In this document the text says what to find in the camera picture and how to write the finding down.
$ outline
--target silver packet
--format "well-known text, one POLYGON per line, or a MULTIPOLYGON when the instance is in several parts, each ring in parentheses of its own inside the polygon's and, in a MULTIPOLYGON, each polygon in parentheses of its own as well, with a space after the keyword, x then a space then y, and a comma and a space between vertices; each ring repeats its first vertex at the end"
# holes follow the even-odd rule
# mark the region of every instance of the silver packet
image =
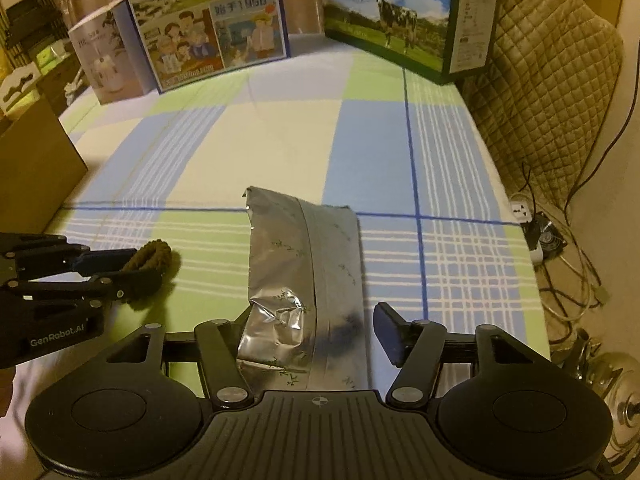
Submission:
POLYGON ((358 220, 250 187, 249 301, 240 370, 264 390, 369 387, 358 220))

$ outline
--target human hand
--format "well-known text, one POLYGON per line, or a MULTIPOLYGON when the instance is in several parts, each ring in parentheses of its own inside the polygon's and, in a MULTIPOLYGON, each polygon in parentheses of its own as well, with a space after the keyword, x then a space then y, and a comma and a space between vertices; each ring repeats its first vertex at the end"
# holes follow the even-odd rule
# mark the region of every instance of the human hand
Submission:
POLYGON ((6 415, 14 394, 15 367, 0 370, 0 418, 6 415))

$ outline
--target beige quilted fabric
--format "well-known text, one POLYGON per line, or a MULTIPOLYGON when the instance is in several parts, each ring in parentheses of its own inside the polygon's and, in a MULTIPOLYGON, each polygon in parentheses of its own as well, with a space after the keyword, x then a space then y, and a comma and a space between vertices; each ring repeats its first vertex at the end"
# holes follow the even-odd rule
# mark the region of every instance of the beige quilted fabric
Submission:
POLYGON ((536 195, 562 207, 609 107, 622 39, 582 0, 500 0, 489 69, 463 97, 508 193, 532 170, 536 195))

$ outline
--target black and white cow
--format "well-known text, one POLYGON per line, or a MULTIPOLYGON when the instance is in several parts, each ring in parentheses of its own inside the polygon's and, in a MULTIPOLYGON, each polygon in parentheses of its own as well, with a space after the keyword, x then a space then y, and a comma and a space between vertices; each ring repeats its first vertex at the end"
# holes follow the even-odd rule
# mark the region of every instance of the black and white cow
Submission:
POLYGON ((391 33, 396 25, 404 39, 404 53, 409 47, 413 48, 415 43, 415 27, 418 23, 418 15, 414 10, 400 7, 387 0, 376 0, 378 13, 380 15, 380 26, 385 33, 385 46, 391 45, 391 33))

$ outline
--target plaid tablecloth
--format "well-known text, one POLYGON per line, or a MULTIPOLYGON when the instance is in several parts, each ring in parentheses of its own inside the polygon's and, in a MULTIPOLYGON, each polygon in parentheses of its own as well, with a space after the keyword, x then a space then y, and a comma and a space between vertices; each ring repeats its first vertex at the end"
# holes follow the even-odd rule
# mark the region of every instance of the plaid tablecloth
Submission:
MULTIPOLYGON (((259 186, 357 212, 367 319, 387 301, 452 331, 499 325, 548 355, 522 230, 455 86, 324 38, 292 49, 163 95, 100 106, 89 91, 61 117, 90 175, 50 230, 96 250, 162 238, 179 254, 161 299, 117 307, 110 337, 246 308, 242 193, 259 186)), ((397 371, 374 336, 369 353, 384 393, 397 371)), ((23 365, 26 398, 29 374, 53 360, 23 365)))

